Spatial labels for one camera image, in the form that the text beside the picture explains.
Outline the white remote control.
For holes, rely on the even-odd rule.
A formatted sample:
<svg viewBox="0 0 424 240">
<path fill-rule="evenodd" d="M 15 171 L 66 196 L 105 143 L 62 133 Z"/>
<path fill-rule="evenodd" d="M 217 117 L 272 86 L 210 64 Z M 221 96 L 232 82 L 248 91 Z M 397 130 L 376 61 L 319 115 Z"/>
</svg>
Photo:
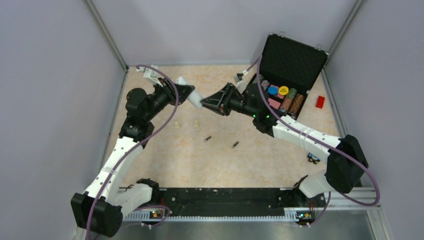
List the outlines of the white remote control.
<svg viewBox="0 0 424 240">
<path fill-rule="evenodd" d="M 179 85 L 191 85 L 187 80 L 185 80 L 182 76 L 177 78 L 176 83 Z M 203 105 L 201 104 L 201 100 L 203 99 L 203 96 L 194 89 L 190 95 L 188 96 L 187 100 L 197 109 L 202 109 Z"/>
</svg>

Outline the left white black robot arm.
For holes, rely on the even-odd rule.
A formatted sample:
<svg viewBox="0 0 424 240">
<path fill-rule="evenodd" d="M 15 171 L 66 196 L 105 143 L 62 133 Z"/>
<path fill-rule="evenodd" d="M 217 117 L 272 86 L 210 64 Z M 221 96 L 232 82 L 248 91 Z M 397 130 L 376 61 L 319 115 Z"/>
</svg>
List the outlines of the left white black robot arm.
<svg viewBox="0 0 424 240">
<path fill-rule="evenodd" d="M 134 88 L 126 95 L 126 119 L 112 153 L 93 182 L 83 193 L 75 193 L 70 204 L 76 225 L 88 232 L 113 237 L 126 216 L 146 204 L 160 202 L 159 184 L 142 179 L 129 190 L 119 188 L 135 159 L 158 133 L 152 119 L 167 105 L 177 107 L 195 91 L 193 85 L 167 83 L 154 85 L 153 93 Z"/>
</svg>

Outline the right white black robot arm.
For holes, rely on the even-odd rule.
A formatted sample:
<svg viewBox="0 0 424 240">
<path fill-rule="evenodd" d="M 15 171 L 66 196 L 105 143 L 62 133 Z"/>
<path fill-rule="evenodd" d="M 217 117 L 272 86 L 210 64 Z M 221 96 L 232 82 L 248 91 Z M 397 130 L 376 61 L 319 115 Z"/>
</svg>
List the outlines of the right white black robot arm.
<svg viewBox="0 0 424 240">
<path fill-rule="evenodd" d="M 235 85 L 227 83 L 200 103 L 221 116 L 234 111 L 252 117 L 253 125 L 261 133 L 295 144 L 325 163 L 325 170 L 304 176 L 295 184 L 293 200 L 297 205 L 307 206 L 324 192 L 350 193 L 368 167 L 358 140 L 351 135 L 332 136 L 305 126 L 265 103 L 266 96 L 256 84 L 248 84 L 240 93 Z"/>
</svg>

